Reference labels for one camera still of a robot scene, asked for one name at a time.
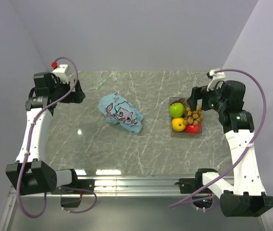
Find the brown fake longan bunch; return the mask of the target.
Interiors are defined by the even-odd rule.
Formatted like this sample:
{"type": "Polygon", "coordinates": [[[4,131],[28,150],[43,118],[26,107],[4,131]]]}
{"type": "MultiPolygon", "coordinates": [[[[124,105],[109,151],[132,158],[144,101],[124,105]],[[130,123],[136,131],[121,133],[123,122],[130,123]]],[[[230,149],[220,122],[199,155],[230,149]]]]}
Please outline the brown fake longan bunch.
{"type": "Polygon", "coordinates": [[[198,123],[201,123],[204,119],[204,116],[202,115],[202,109],[197,105],[196,111],[192,111],[190,108],[186,108],[184,115],[184,124],[193,124],[197,125],[198,123]]]}

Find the green fake apple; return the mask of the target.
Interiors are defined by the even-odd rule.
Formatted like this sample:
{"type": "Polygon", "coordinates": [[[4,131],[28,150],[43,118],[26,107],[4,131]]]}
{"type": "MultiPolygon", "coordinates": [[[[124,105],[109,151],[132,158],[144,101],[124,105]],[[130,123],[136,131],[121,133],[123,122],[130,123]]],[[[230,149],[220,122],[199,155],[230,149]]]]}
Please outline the green fake apple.
{"type": "Polygon", "coordinates": [[[171,117],[179,118],[184,114],[185,108],[181,103],[173,103],[169,107],[171,117]]]}

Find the yellow fake lemon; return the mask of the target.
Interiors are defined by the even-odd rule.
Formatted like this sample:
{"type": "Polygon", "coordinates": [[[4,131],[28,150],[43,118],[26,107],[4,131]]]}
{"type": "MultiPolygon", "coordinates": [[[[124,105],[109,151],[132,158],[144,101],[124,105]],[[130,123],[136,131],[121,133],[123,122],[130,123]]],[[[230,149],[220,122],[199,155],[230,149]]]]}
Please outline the yellow fake lemon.
{"type": "Polygon", "coordinates": [[[176,132],[182,132],[185,130],[186,125],[184,124],[184,119],[182,117],[174,118],[172,120],[172,129],[176,132]]]}

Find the red fake tomato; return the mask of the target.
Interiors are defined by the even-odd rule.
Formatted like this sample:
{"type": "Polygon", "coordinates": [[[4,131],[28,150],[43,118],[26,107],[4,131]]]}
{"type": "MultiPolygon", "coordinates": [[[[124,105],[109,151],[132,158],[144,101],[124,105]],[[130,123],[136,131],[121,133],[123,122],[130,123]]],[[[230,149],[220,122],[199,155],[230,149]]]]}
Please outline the red fake tomato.
{"type": "Polygon", "coordinates": [[[187,133],[197,134],[201,133],[201,124],[198,123],[197,125],[187,124],[185,128],[187,133]]]}

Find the light blue plastic bag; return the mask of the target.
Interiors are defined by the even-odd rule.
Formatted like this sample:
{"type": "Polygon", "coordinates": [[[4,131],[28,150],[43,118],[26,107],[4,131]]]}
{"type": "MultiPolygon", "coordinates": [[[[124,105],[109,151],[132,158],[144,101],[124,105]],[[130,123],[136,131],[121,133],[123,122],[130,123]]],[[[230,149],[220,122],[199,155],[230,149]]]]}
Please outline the light blue plastic bag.
{"type": "Polygon", "coordinates": [[[134,133],[142,130],[143,115],[118,93],[102,97],[98,108],[105,115],[107,122],[119,124],[134,133]]]}

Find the dark red fake apple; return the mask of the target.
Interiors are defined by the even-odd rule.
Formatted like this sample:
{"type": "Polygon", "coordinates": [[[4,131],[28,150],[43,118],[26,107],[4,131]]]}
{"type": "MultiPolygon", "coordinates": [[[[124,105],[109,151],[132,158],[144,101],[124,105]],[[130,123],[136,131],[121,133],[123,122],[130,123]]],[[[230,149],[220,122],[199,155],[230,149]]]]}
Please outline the dark red fake apple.
{"type": "Polygon", "coordinates": [[[184,108],[190,108],[189,104],[186,102],[185,98],[180,98],[179,100],[175,100],[171,103],[171,105],[175,104],[175,103],[181,103],[184,108]]]}

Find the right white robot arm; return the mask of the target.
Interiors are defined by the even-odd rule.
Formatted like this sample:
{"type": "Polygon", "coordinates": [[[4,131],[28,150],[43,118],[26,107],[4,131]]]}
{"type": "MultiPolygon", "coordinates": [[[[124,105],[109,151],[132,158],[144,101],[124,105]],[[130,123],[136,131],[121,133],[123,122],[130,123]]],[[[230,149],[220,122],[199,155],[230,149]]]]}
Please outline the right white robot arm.
{"type": "Polygon", "coordinates": [[[187,99],[192,108],[201,100],[202,110],[218,113],[230,148],[234,184],[214,169],[199,169],[194,180],[196,191],[192,193],[210,189],[219,198],[226,217],[259,217],[273,207],[273,197],[266,194],[258,171],[253,139],[257,133],[251,113],[243,109],[245,92],[243,83],[229,80],[218,89],[194,87],[187,99]]]}

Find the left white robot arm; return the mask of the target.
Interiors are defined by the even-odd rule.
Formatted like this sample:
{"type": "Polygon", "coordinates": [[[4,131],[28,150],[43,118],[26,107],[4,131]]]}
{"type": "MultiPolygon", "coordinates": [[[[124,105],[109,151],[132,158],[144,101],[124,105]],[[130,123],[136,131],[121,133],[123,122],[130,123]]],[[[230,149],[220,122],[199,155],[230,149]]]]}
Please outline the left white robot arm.
{"type": "Polygon", "coordinates": [[[80,82],[64,82],[52,72],[33,76],[35,86],[25,102],[26,129],[15,163],[6,166],[6,175],[20,196],[51,193],[63,187],[68,193],[79,189],[74,169],[54,170],[45,162],[48,129],[58,103],[81,103],[85,98],[80,82]]]}

